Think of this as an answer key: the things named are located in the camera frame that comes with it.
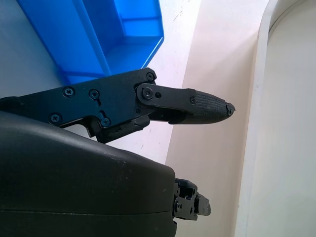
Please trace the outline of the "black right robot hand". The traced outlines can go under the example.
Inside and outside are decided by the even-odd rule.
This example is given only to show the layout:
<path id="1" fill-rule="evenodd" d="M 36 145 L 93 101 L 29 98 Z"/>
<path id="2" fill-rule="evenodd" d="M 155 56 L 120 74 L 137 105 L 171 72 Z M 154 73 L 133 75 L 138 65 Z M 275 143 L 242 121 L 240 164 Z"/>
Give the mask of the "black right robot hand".
<path id="1" fill-rule="evenodd" d="M 0 101 L 3 237 L 173 237 L 211 213 L 197 186 L 109 142 L 151 121 L 212 124 L 234 106 L 145 68 Z"/>

